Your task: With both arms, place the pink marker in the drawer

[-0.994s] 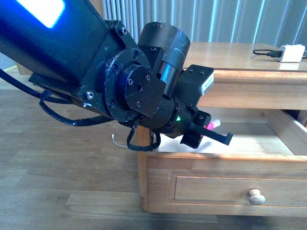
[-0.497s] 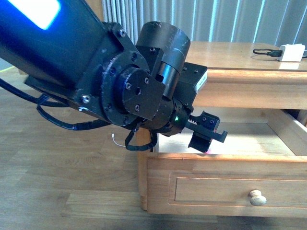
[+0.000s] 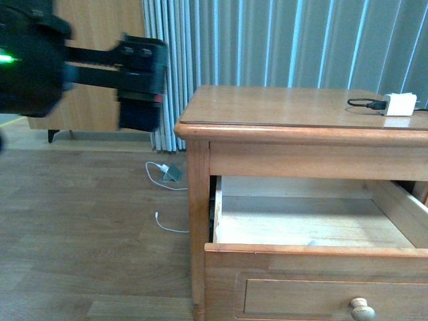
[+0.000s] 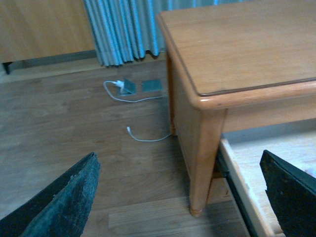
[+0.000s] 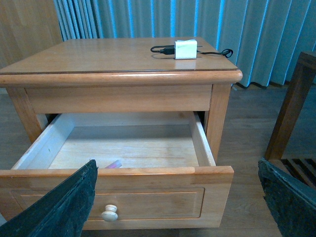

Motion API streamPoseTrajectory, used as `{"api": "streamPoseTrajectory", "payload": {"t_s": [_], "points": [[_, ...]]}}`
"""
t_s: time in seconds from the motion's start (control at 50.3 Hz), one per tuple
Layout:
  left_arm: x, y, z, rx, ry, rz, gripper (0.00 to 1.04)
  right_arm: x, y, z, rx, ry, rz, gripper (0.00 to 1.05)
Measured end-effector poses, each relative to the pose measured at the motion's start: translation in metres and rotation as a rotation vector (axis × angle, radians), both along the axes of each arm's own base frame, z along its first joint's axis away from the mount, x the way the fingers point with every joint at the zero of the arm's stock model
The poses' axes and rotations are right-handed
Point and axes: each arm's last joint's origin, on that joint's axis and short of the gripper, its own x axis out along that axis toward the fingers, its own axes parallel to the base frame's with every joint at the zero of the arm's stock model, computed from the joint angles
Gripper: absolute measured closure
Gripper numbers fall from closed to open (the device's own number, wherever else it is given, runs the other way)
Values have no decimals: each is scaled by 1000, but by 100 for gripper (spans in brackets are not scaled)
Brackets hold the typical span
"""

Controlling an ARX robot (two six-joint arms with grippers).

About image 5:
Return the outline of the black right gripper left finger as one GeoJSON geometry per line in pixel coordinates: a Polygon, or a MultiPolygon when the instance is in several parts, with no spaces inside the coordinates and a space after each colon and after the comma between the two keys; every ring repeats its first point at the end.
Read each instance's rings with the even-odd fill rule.
{"type": "Polygon", "coordinates": [[[95,199],[98,168],[90,160],[0,227],[2,237],[79,237],[95,199]]]}

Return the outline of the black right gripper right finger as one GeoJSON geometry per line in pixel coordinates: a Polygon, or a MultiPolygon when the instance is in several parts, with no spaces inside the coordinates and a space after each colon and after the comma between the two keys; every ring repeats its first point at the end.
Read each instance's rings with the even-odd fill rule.
{"type": "Polygon", "coordinates": [[[264,199],[283,237],[316,235],[316,191],[266,159],[258,161],[264,199]]]}

